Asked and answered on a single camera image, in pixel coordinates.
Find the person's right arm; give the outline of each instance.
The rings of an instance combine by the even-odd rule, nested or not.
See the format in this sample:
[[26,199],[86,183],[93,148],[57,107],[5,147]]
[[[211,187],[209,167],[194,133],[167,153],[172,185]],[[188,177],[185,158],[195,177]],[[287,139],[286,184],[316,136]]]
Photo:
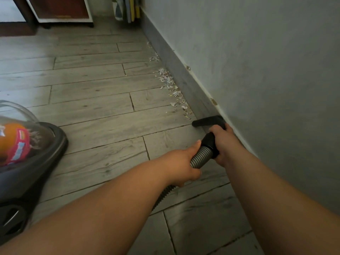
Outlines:
[[214,125],[216,162],[225,167],[266,254],[340,254],[340,217],[280,178],[235,137]]

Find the hand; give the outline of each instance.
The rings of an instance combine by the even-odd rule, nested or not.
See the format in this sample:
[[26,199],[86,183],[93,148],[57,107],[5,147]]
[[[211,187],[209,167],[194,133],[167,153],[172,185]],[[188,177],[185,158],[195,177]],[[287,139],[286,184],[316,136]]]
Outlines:
[[186,150],[172,150],[156,159],[167,174],[168,185],[183,187],[185,182],[201,177],[201,170],[190,166],[190,160],[200,146],[201,141],[198,140]]
[[232,151],[243,149],[242,144],[234,135],[234,130],[229,124],[225,124],[226,130],[223,130],[219,125],[212,126],[209,131],[215,135],[215,144],[220,154],[215,158],[215,161],[223,167],[227,167],[228,160]]

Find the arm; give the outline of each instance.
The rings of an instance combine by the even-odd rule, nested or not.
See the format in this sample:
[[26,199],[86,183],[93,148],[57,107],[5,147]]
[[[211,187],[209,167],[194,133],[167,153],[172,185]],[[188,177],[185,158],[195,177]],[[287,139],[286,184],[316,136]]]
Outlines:
[[142,163],[42,219],[0,254],[126,254],[165,187],[201,176],[190,167],[200,141]]
[[266,254],[339,254],[340,217],[277,176],[248,152],[233,130],[214,125],[233,189]]

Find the wall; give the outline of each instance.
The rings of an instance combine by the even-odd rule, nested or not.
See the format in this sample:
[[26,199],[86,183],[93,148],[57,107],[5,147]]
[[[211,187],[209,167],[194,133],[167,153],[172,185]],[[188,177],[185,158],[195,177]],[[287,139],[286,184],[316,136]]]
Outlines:
[[256,155],[340,213],[338,8],[338,0],[143,0]]
[[112,0],[87,0],[92,16],[114,16]]
[[13,0],[0,0],[0,22],[25,21]]

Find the hanging towel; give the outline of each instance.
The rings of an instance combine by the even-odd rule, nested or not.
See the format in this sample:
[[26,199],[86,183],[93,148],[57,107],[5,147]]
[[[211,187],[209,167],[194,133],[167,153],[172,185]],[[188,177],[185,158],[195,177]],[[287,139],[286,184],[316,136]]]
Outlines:
[[131,23],[131,10],[130,10],[130,0],[125,0],[126,5],[126,17],[128,22]]
[[135,21],[135,2],[130,0],[131,21]]
[[135,0],[135,13],[136,13],[136,18],[140,18],[140,0]]
[[124,0],[112,0],[116,20],[123,20]]

